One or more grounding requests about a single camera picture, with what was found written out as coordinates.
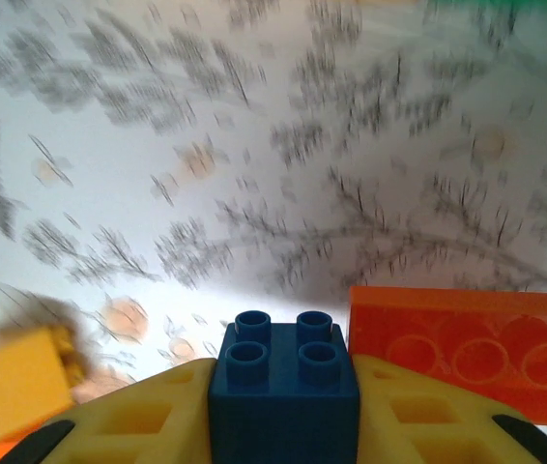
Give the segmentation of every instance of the patterned wallpaper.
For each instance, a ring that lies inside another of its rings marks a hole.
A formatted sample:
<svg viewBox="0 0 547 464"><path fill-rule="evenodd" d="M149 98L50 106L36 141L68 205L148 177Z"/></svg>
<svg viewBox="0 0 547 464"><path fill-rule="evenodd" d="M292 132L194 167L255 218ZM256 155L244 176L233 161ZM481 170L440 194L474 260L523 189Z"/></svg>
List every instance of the patterned wallpaper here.
<svg viewBox="0 0 547 464"><path fill-rule="evenodd" d="M547 292L547 11L0 0L0 329L80 400L356 284Z"/></svg>

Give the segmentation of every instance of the yellow lego brick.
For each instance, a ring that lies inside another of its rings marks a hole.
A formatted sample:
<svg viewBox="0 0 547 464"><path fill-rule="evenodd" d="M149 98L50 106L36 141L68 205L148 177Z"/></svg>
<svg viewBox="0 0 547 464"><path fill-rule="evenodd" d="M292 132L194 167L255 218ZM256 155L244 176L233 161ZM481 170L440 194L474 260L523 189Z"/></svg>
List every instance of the yellow lego brick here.
<svg viewBox="0 0 547 464"><path fill-rule="evenodd" d="M50 328L0 344L0 441L73 405Z"/></svg>
<svg viewBox="0 0 547 464"><path fill-rule="evenodd" d="M492 417L520 413L492 399L364 355L358 464L539 464Z"/></svg>
<svg viewBox="0 0 547 464"><path fill-rule="evenodd" d="M197 360L53 418L74 429L43 464L211 464L207 390L216 360Z"/></svg>

